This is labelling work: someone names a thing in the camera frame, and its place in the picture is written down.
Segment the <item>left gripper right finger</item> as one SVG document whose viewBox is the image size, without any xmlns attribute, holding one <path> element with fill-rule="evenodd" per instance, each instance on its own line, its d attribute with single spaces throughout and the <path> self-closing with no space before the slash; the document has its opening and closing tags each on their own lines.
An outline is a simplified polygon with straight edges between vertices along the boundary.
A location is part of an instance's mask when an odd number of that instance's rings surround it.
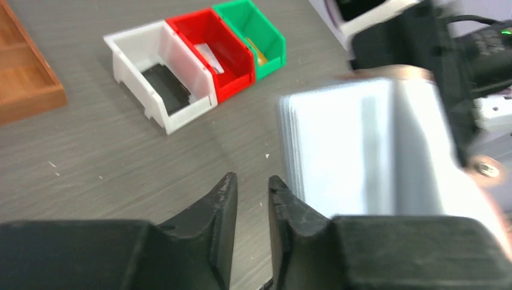
<svg viewBox="0 0 512 290">
<path fill-rule="evenodd" d="M 269 178 L 272 289 L 510 289 L 511 262 L 479 222 L 324 217 Z"/>
</svg>

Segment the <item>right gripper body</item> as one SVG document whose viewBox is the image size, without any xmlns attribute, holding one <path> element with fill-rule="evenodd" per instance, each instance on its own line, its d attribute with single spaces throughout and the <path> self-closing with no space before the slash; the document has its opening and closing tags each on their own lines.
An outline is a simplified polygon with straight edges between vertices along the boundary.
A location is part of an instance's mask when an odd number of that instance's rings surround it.
<svg viewBox="0 0 512 290">
<path fill-rule="evenodd" d="M 435 8 L 408 8 L 400 15 L 355 34 L 351 48 L 356 69 L 412 65 L 430 71 L 440 92 L 461 165 L 479 128 L 465 64 L 447 24 Z"/>
</svg>

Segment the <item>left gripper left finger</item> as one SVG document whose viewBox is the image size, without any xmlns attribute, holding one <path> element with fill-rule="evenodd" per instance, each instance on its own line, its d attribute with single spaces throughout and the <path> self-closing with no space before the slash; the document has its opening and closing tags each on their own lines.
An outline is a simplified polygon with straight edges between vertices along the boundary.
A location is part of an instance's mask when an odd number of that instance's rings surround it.
<svg viewBox="0 0 512 290">
<path fill-rule="evenodd" d="M 228 289 L 237 177 L 161 224 L 46 220 L 1 224 L 2 289 Z"/>
</svg>

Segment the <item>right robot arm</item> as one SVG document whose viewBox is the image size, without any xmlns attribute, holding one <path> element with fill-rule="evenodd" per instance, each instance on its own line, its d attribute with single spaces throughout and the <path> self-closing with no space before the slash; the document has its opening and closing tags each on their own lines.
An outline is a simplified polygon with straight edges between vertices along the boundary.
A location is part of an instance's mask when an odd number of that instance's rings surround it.
<svg viewBox="0 0 512 290">
<path fill-rule="evenodd" d="M 485 27 L 452 37 L 448 25 L 477 21 L 475 15 L 440 15 L 422 1 L 375 24 L 351 40 L 355 69 L 411 65 L 430 71 L 440 92 L 462 165 L 478 136 L 474 100 L 511 85 L 511 21 L 486 19 Z"/>
</svg>

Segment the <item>pink leather card holder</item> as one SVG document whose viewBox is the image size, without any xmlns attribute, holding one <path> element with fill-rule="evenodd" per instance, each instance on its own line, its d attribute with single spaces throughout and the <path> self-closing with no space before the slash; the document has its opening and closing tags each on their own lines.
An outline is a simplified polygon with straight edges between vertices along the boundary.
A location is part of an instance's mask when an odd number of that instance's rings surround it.
<svg viewBox="0 0 512 290">
<path fill-rule="evenodd" d="M 487 155 L 458 156 L 430 72 L 361 70 L 284 96 L 277 111 L 288 185 L 320 214 L 462 216 L 511 256 L 511 223 L 488 192 L 506 170 Z"/>
</svg>

